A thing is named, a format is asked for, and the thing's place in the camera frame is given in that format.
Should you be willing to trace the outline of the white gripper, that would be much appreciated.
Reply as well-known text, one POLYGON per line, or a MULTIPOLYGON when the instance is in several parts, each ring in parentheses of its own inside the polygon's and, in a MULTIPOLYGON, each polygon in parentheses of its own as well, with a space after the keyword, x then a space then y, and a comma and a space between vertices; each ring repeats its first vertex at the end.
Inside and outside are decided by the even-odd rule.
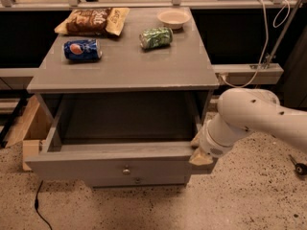
POLYGON ((233 144, 231 129, 226 122, 207 121, 190 142, 195 151, 189 162, 195 166, 210 165, 213 163, 212 157, 224 156, 232 150, 233 144))

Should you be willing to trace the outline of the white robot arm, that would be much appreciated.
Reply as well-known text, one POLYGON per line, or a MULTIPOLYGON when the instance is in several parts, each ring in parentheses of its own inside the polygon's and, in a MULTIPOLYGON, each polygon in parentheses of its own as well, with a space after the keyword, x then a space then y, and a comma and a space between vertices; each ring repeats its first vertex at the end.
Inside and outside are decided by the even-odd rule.
POLYGON ((233 149, 234 144, 260 131, 307 151, 307 112, 284 107, 269 90, 231 88, 218 99, 217 114, 201 127, 191 141, 195 148, 192 165, 213 163, 233 149))

